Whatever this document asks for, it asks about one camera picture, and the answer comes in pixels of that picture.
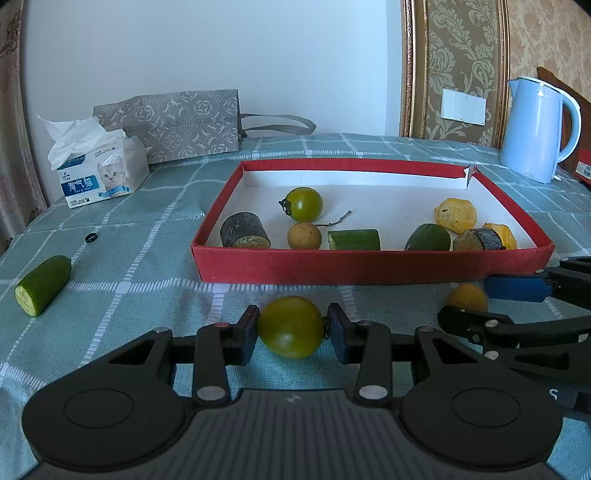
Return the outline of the small cucumber end piece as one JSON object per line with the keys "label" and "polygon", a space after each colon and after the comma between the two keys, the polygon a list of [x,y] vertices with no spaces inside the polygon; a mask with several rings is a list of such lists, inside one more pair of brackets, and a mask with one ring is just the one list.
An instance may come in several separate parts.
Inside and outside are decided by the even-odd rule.
{"label": "small cucumber end piece", "polygon": [[444,227],[426,223],[420,225],[408,238],[406,251],[449,251],[452,245],[450,233]]}

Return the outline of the cucumber piece far left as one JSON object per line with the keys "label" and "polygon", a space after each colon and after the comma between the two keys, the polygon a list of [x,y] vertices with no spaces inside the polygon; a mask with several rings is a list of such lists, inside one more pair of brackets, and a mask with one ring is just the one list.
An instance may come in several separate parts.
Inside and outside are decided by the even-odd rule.
{"label": "cucumber piece far left", "polygon": [[30,317],[38,317],[68,283],[71,259],[55,255],[31,270],[15,287],[18,305]]}

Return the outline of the yellow jackfruit piece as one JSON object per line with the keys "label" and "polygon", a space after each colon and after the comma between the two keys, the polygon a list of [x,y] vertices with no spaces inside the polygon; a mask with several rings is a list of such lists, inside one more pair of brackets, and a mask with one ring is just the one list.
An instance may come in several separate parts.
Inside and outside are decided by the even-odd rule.
{"label": "yellow jackfruit piece", "polygon": [[448,198],[434,209],[436,223],[461,235],[477,223],[477,210],[469,200]]}
{"label": "yellow jackfruit piece", "polygon": [[489,228],[496,232],[500,237],[503,247],[506,250],[516,250],[518,248],[517,240],[515,239],[511,229],[504,224],[485,223],[484,228]]}

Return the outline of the large cucumber piece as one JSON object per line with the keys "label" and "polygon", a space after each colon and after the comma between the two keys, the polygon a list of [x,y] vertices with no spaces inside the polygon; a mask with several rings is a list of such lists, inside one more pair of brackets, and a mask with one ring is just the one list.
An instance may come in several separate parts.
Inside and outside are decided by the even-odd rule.
{"label": "large cucumber piece", "polygon": [[329,231],[328,240],[331,250],[381,250],[380,235],[376,229]]}

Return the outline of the grey patterned gift bag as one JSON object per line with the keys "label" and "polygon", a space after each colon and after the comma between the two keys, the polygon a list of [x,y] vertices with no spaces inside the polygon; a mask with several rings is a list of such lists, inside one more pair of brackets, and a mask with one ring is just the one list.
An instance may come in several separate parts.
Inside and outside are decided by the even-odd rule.
{"label": "grey patterned gift bag", "polygon": [[138,95],[93,115],[105,130],[140,140],[150,164],[236,152],[256,131],[308,136],[317,128],[297,115],[242,112],[236,89]]}

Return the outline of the gold picture frame moulding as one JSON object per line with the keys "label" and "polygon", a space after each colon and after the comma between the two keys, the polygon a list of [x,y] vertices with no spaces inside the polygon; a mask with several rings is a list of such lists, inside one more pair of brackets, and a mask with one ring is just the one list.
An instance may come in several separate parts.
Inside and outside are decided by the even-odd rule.
{"label": "gold picture frame moulding", "polygon": [[426,0],[402,2],[400,135],[423,139],[428,103],[429,27]]}

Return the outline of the red box at edge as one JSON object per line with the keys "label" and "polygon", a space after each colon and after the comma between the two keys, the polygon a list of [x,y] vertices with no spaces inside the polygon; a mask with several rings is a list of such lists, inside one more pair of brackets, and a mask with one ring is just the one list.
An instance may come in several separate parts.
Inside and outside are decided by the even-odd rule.
{"label": "red box at edge", "polygon": [[586,184],[588,187],[591,186],[591,165],[584,161],[578,161],[574,168],[573,175],[579,181]]}

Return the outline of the red shallow cardboard box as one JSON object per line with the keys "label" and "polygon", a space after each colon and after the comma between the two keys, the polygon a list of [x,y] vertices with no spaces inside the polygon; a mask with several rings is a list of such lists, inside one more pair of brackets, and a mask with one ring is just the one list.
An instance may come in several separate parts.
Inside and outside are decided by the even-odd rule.
{"label": "red shallow cardboard box", "polygon": [[[376,229],[380,251],[293,250],[287,231],[294,222],[280,200],[295,187],[322,196],[321,222],[329,230]],[[478,224],[507,225],[516,250],[414,252],[405,244],[448,198],[469,200]],[[221,225],[238,212],[259,217],[269,249],[221,244]],[[367,285],[478,280],[491,274],[531,274],[545,267],[552,240],[515,201],[476,166],[384,159],[294,158],[242,161],[222,188],[191,243],[202,280],[276,285]]]}

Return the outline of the tissue pack with cat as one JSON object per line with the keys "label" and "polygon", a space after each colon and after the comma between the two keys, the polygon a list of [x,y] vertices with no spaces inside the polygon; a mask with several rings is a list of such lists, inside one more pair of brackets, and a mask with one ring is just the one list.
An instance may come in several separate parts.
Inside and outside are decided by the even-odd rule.
{"label": "tissue pack with cat", "polygon": [[54,141],[47,159],[69,208],[129,195],[147,178],[146,150],[137,137],[107,131],[95,117],[41,122]]}

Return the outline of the light blue electric kettle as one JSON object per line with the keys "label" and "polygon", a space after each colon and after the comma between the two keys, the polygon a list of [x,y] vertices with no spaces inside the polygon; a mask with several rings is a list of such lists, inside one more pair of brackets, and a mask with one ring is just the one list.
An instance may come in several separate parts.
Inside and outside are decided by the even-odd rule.
{"label": "light blue electric kettle", "polygon": [[500,161],[519,175],[549,184],[557,165],[574,152],[580,139],[580,105],[540,79],[519,76],[508,84],[512,106]]}

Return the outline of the green tomato with calyx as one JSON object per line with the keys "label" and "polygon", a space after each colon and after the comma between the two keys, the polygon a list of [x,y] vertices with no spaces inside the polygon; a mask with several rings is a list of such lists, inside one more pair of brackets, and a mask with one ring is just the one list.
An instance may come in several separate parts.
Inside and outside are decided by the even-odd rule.
{"label": "green tomato with calyx", "polygon": [[283,212],[297,223],[314,222],[322,214],[324,200],[310,187],[297,187],[279,202]]}

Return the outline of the beige curtain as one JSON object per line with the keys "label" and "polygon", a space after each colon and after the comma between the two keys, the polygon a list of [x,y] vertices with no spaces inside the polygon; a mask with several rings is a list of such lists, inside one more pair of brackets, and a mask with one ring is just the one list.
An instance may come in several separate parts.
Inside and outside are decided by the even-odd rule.
{"label": "beige curtain", "polygon": [[1,3],[1,251],[46,208],[21,87],[22,1]]}

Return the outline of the dark sugarcane piece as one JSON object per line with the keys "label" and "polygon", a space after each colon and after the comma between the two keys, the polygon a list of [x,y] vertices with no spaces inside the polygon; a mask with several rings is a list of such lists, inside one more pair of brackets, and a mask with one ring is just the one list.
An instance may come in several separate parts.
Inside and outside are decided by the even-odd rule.
{"label": "dark sugarcane piece", "polygon": [[229,248],[269,249],[270,238],[252,212],[238,212],[224,220],[219,230],[221,244]]}
{"label": "dark sugarcane piece", "polygon": [[466,230],[453,241],[454,251],[497,251],[505,249],[501,237],[491,228]]}

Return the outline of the longan fruit with stem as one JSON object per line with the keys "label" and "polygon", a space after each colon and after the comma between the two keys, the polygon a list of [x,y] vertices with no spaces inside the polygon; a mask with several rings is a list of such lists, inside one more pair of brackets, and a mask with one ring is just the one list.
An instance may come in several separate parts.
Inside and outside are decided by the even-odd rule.
{"label": "longan fruit with stem", "polygon": [[352,213],[352,210],[346,211],[337,221],[329,223],[301,222],[294,224],[287,231],[287,243],[293,250],[318,250],[322,246],[321,229],[341,224]]}

